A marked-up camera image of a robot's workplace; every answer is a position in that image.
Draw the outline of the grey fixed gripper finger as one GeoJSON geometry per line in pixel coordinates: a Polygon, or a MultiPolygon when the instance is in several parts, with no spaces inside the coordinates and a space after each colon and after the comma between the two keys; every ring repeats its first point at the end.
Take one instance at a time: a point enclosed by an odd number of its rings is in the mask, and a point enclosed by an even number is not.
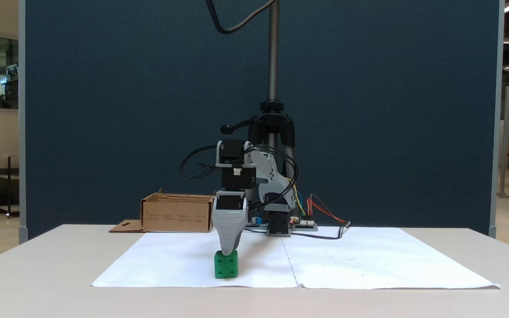
{"type": "Polygon", "coordinates": [[[244,229],[247,223],[247,212],[216,211],[212,213],[215,230],[219,235],[220,250],[224,256],[234,251],[234,240],[238,230],[244,229]]]}

